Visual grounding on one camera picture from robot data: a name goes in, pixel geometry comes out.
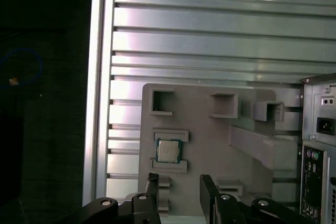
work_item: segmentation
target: bolt head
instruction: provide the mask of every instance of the bolt head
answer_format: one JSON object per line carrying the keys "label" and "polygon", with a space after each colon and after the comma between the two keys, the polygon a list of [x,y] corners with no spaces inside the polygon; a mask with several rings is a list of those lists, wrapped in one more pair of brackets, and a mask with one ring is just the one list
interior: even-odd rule
{"label": "bolt head", "polygon": [[103,201],[101,204],[102,204],[103,206],[108,206],[108,205],[111,204],[111,201],[109,201],[109,200],[105,200],[105,201]]}
{"label": "bolt head", "polygon": [[229,195],[227,195],[227,194],[223,194],[223,195],[221,196],[221,198],[222,198],[223,200],[231,199],[231,197],[230,197]]}
{"label": "bolt head", "polygon": [[265,201],[265,200],[260,200],[258,203],[259,203],[259,205],[261,205],[261,206],[263,206],[263,207],[268,206],[268,202]]}

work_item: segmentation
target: black floor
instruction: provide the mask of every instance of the black floor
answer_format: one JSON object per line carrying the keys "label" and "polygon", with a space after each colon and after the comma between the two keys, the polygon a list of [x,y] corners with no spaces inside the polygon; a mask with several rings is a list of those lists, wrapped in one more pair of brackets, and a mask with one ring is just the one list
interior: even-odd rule
{"label": "black floor", "polygon": [[23,208],[29,224],[55,223],[81,206],[91,0],[0,4],[0,61],[29,48],[43,63],[36,80],[11,88],[9,79],[33,78],[39,62],[20,51],[0,63],[0,106],[24,120],[22,190],[7,207],[16,217]]}

